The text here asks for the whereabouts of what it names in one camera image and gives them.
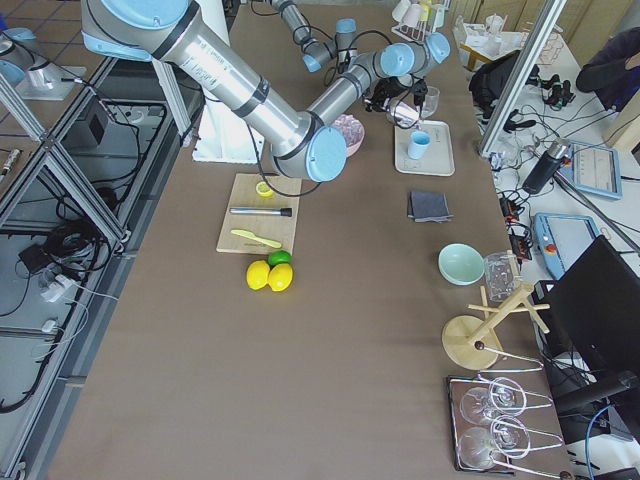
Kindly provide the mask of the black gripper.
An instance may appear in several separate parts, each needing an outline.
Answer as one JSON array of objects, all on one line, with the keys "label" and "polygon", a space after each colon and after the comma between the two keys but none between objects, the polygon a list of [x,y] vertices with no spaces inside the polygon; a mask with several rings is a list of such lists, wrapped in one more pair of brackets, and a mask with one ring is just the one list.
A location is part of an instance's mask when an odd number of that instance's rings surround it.
[{"label": "black gripper", "polygon": [[351,60],[355,56],[356,56],[356,50],[354,48],[338,49],[335,68],[337,70],[347,70],[351,63]]},{"label": "black gripper", "polygon": [[403,75],[400,77],[388,77],[379,80],[370,98],[364,99],[365,110],[368,112],[384,112],[389,102],[396,97],[413,95],[413,104],[420,109],[424,103],[428,86],[423,78],[415,75]]}]

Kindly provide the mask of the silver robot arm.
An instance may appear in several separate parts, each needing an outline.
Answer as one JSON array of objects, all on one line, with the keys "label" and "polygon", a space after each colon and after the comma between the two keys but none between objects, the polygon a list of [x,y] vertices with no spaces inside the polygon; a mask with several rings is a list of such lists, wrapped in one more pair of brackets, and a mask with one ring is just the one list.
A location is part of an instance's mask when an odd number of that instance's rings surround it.
[{"label": "silver robot arm", "polygon": [[336,72],[342,73],[357,55],[357,24],[353,18],[339,19],[335,34],[328,41],[321,42],[294,1],[274,0],[269,4],[291,30],[293,41],[301,48],[302,60],[311,73],[319,71],[331,60],[336,61]]},{"label": "silver robot arm", "polygon": [[340,114],[370,86],[423,78],[451,52],[441,33],[377,52],[350,52],[328,89],[297,112],[205,23],[197,1],[84,1],[81,18],[89,50],[179,67],[270,143],[279,174],[315,182],[336,178],[346,164],[346,141],[332,125]]}]

